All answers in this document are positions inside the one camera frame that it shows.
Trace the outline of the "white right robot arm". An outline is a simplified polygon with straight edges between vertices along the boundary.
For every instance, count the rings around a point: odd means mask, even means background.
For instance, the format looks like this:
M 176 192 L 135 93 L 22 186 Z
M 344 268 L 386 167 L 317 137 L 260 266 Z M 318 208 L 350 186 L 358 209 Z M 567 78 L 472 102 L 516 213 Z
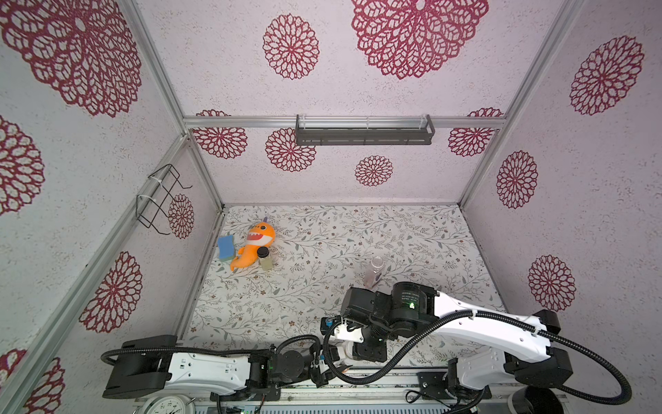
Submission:
M 560 330 L 553 312 L 530 317 L 498 312 L 490 319 L 480 317 L 482 310 L 413 282 L 398 282 L 391 293 L 351 288 L 342 303 L 340 324 L 329 333 L 343 342 L 348 358 L 369 362 L 386 362 L 389 341 L 418 334 L 484 345 L 482 353 L 448 362 L 444 382 L 453 396 L 498 383 L 558 388 L 572 376 L 568 353 L 546 338 Z

